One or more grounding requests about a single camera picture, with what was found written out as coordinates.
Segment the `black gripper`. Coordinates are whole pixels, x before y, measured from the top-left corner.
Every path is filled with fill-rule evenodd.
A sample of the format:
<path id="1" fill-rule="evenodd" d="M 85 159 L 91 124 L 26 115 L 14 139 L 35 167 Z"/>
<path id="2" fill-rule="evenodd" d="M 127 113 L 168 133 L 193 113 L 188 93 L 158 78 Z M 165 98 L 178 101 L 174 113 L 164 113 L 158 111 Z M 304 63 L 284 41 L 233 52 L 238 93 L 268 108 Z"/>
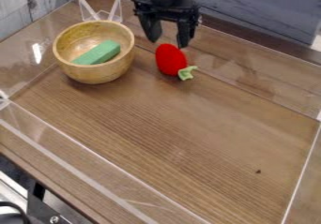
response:
<path id="1" fill-rule="evenodd" d="M 146 37 L 156 42 L 162 35 L 162 21 L 176 22 L 178 48 L 186 48 L 200 24 L 200 6 L 193 0 L 131 0 Z"/>

